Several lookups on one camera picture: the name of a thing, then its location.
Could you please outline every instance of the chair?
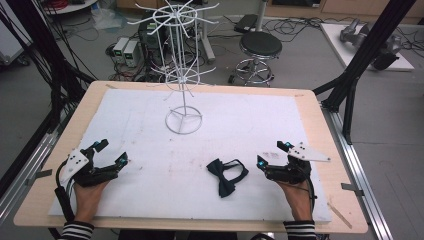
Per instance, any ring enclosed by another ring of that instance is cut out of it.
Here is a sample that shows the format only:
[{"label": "chair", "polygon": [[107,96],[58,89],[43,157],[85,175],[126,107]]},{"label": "chair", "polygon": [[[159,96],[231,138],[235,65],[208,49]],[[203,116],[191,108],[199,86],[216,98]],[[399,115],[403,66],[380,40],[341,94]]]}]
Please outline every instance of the chair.
[{"label": "chair", "polygon": [[270,87],[269,82],[274,79],[274,74],[265,61],[278,58],[283,46],[278,38],[262,32],[262,19],[267,0],[261,0],[261,2],[255,32],[244,34],[240,40],[241,51],[251,58],[237,64],[235,74],[230,76],[228,83],[234,83],[237,76],[244,80],[245,86],[249,83],[266,83]]}]

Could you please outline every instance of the desk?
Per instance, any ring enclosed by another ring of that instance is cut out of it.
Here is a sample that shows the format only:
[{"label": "desk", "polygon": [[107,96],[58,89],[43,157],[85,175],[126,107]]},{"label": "desk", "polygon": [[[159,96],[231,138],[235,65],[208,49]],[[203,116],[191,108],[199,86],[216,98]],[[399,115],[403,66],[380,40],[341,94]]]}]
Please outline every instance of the desk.
[{"label": "desk", "polygon": [[[80,140],[94,116],[104,93],[110,88],[166,90],[166,86],[149,88],[143,83],[103,82],[91,84],[79,107],[74,113],[67,128],[59,139],[44,169],[57,169],[72,148],[79,145]],[[194,92],[215,92],[232,94],[280,95],[293,97],[307,134],[309,144],[315,149],[325,152],[331,163],[317,164],[321,183],[326,193],[332,222],[317,225],[318,232],[325,233],[363,233],[367,225],[362,210],[351,191],[341,189],[340,183],[349,183],[337,148],[327,127],[317,99],[312,91],[228,87],[198,86]],[[54,199],[55,181],[53,176],[38,179],[15,216],[15,224],[19,226],[59,227],[64,223],[61,216],[49,216],[48,212]],[[94,220],[96,227],[102,228],[138,228],[138,229],[174,229],[174,230],[215,230],[215,231],[261,231],[281,232],[284,226],[270,221],[235,221],[235,220],[171,220],[146,218],[111,218],[102,217]]]}]

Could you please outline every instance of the floor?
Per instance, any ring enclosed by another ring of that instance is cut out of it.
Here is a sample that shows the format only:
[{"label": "floor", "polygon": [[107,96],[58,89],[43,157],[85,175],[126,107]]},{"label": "floor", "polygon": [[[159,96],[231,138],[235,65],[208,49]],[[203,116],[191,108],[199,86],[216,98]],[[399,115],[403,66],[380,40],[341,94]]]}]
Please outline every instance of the floor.
[{"label": "floor", "polygon": [[[106,48],[120,36],[131,36],[137,26],[95,31],[90,12],[82,11],[63,20],[65,28],[74,35],[69,38],[73,50],[98,79],[108,79],[115,72]],[[218,30],[209,33],[216,60],[202,68],[216,70],[204,75],[203,82],[228,85],[234,66],[245,55],[238,47],[239,37],[226,18],[219,19]],[[417,39],[424,39],[424,28],[405,26],[406,33],[418,30]],[[280,39],[292,36],[275,33]],[[67,58],[63,42],[58,42]],[[394,239],[422,239],[424,236],[424,61],[412,51],[402,50],[403,56],[415,67],[412,72],[366,71],[357,86],[352,124],[352,141],[370,185]],[[283,43],[279,59],[269,62],[274,71],[273,88],[314,89],[338,77],[343,65],[324,34],[305,28],[291,42]],[[243,83],[236,80],[236,86]],[[33,65],[13,65],[0,72],[0,176],[16,158],[35,129],[50,110],[50,90]],[[324,100],[328,93],[318,96]],[[17,201],[8,218],[0,226],[0,236],[9,239],[48,239],[44,228],[17,227],[13,216]],[[93,239],[117,239],[114,232],[95,232]],[[181,239],[185,233],[179,233]],[[253,233],[240,233],[249,239]],[[334,234],[331,239],[374,239],[372,230],[361,235]],[[277,234],[277,239],[285,239]]]}]

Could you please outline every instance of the gray stool seat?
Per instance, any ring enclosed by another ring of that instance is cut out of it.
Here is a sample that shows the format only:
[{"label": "gray stool seat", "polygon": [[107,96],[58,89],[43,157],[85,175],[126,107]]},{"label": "gray stool seat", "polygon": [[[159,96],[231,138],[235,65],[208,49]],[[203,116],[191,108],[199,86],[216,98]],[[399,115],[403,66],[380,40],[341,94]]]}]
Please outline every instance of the gray stool seat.
[{"label": "gray stool seat", "polygon": [[[240,49],[243,53],[251,57],[241,61],[235,69],[235,74],[240,79],[248,83],[266,83],[274,79],[271,68],[261,60],[277,58],[282,49],[278,38],[265,32],[249,32],[243,35],[240,40]],[[234,83],[235,75],[231,75],[229,83]]]}]

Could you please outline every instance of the black metal pole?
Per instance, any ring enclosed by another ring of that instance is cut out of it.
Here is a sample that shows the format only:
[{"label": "black metal pole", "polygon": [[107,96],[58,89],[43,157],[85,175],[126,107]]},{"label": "black metal pole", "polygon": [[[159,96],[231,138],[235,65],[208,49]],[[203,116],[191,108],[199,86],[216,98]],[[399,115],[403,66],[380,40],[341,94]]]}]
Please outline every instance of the black metal pole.
[{"label": "black metal pole", "polygon": [[313,90],[314,93],[318,95],[333,88],[330,96],[322,102],[322,106],[332,112],[338,112],[340,104],[345,98],[348,98],[343,120],[343,135],[349,144],[352,144],[350,133],[356,85],[368,65],[378,56],[380,48],[396,30],[396,27],[414,5],[415,1],[416,0],[391,0],[377,19],[345,71],[333,81]]}]

